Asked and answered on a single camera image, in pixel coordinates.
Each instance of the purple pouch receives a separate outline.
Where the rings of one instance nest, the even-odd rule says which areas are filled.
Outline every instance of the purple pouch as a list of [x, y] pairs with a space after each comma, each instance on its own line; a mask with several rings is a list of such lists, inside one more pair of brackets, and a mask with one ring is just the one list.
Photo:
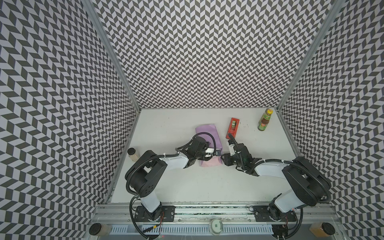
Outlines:
[[[207, 132], [207, 133], [212, 134], [212, 136], [214, 137], [215, 142], [216, 142], [216, 149], [219, 149], [221, 152], [221, 150], [223, 149], [223, 146], [221, 145], [221, 141], [220, 141], [220, 138], [218, 136], [218, 133], [217, 133], [217, 130], [216, 130], [216, 127], [214, 124], [201, 125], [201, 126], [197, 127], [196, 133], [199, 133], [199, 132]], [[211, 147], [211, 148], [214, 147], [214, 143], [213, 143], [212, 138], [210, 136], [208, 136], [206, 134], [202, 134], [202, 135], [199, 135], [199, 137], [202, 137], [207, 142], [209, 142], [209, 147]], [[200, 166], [202, 166], [202, 167], [219, 166], [222, 164], [223, 163], [220, 159], [220, 156], [215, 156], [215, 157], [211, 158], [209, 161], [200, 160]]]

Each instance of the green bottle label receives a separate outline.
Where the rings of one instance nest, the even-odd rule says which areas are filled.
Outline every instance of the green bottle label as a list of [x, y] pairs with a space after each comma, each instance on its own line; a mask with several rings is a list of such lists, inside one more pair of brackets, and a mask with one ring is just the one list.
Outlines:
[[259, 124], [259, 129], [260, 130], [265, 130], [265, 128], [266, 128], [266, 126], [267, 126], [267, 124], [263, 124], [262, 122]]

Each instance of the side wall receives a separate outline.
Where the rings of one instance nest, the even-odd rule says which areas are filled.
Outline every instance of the side wall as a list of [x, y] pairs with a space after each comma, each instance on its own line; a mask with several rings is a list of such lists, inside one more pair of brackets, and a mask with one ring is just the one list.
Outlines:
[[384, 239], [383, 33], [383, 1], [346, 1], [282, 109], [352, 239]]
[[79, 0], [0, 9], [0, 239], [81, 237], [136, 113]]
[[333, 0], [93, 0], [142, 108], [276, 106]]

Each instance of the herringbone pattern wallpaper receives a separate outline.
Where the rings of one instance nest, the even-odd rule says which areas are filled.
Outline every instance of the herringbone pattern wallpaper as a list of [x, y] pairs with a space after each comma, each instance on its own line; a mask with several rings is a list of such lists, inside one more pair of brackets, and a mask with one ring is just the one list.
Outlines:
[[276, 106], [333, 0], [93, 0], [143, 108]]
[[79, 0], [0, 9], [0, 239], [81, 237], [135, 111]]
[[384, 239], [383, 20], [383, 1], [347, 1], [283, 108], [352, 239]]

